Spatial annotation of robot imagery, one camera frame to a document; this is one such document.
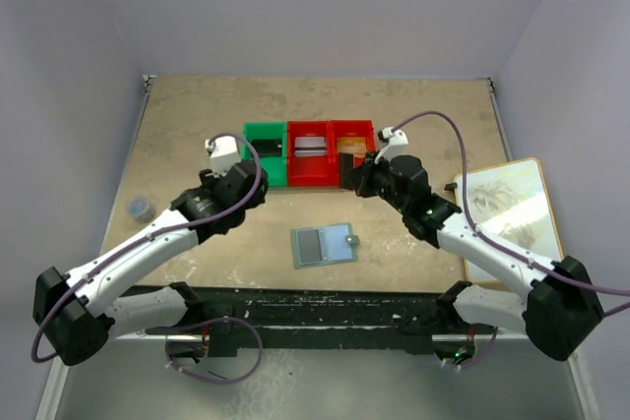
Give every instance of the whiteboard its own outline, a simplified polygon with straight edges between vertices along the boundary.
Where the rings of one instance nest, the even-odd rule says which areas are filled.
[[[462,202],[462,175],[455,179],[456,199]],[[556,261],[562,260],[542,167],[529,157],[468,174],[468,200],[472,218],[486,233]],[[495,277],[464,261],[467,280],[497,283]]]

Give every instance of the tabletop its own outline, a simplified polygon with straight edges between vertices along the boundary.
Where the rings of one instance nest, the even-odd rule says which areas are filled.
[[[242,133],[245,122],[372,120],[375,130],[422,110],[439,110],[460,127],[469,169],[505,161],[486,81],[304,79],[158,76],[114,205],[104,250],[143,225],[125,211],[142,195],[157,212],[199,185],[209,167],[204,140]],[[434,190],[461,172],[455,134],[439,117],[405,127],[408,153],[422,160]],[[334,223],[352,225],[358,260],[297,270],[290,230]],[[409,235],[400,216],[378,198],[325,188],[272,188],[245,222],[214,236],[147,275],[141,283],[285,289],[441,292],[464,279],[460,258]]]

